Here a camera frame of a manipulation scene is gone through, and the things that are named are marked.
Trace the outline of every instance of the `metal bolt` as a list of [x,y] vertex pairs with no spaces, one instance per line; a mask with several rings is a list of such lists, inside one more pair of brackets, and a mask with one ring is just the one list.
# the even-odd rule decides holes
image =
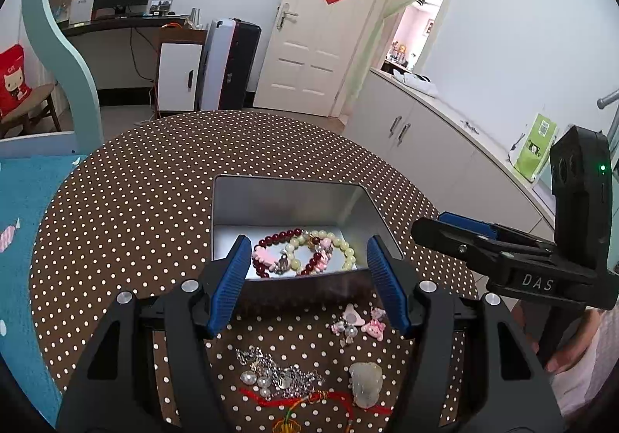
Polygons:
[[116,302],[118,303],[129,303],[133,298],[133,294],[131,292],[120,292],[116,296]]
[[425,293],[432,293],[436,291],[436,283],[434,283],[434,281],[425,280],[419,283],[419,288]]
[[499,305],[501,303],[501,298],[495,293],[487,293],[484,299],[490,305]]
[[196,280],[187,280],[181,285],[183,291],[187,293],[195,292],[199,287],[200,284]]

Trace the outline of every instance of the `brown tablecloth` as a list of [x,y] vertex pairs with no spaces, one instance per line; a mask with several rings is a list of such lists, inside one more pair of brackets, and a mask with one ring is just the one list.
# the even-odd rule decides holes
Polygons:
[[[213,179],[239,174],[352,182],[365,186],[400,248],[425,279],[476,298],[474,278],[459,262],[415,245],[410,226],[437,217],[404,176],[357,144],[304,122],[261,113],[219,111],[169,117],[127,131],[85,160],[58,190],[41,222],[33,251],[30,297],[39,345],[51,375],[66,389],[72,370],[103,310],[121,290],[159,295],[195,278],[210,260]],[[368,292],[360,314],[380,305]],[[237,431],[271,431],[278,408],[244,400],[244,367],[235,349],[249,345],[282,366],[298,364],[325,375],[325,389],[346,392],[353,362],[378,363],[380,403],[391,407],[407,371],[411,341],[391,327],[378,342],[360,333],[345,349],[329,330],[343,305],[235,316],[207,343],[212,372]],[[178,423],[166,363],[156,334],[156,373],[163,416]],[[462,334],[454,334],[453,378],[442,423],[453,420],[459,395]],[[382,431],[387,416],[355,409],[356,431]],[[304,431],[339,431],[341,404],[328,401],[295,412]]]

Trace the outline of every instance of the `wooden stool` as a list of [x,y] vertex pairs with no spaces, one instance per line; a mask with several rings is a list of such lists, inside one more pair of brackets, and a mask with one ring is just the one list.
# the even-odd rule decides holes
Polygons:
[[[60,129],[60,122],[58,122],[56,109],[54,108],[54,102],[51,99],[51,92],[54,90],[54,87],[54,84],[45,84],[32,89],[29,97],[22,101],[17,108],[2,117],[2,120],[0,120],[0,139],[4,138],[10,129],[20,125],[22,126],[22,132],[19,133],[20,136],[31,135],[32,128],[45,117],[51,117],[54,121],[56,131],[62,131]],[[30,112],[44,101],[47,101],[47,105],[45,105],[43,110],[36,114],[35,117],[30,117]]]

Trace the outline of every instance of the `green paper bag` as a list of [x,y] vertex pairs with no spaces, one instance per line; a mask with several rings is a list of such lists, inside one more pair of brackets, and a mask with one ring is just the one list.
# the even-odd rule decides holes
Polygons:
[[548,117],[537,114],[515,165],[516,170],[529,182],[535,181],[535,177],[546,164],[555,138],[556,123]]

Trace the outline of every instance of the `red cushion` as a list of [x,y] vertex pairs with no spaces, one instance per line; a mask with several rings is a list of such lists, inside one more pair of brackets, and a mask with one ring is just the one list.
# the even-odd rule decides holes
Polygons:
[[24,75],[24,48],[19,44],[0,54],[0,119],[29,97]]

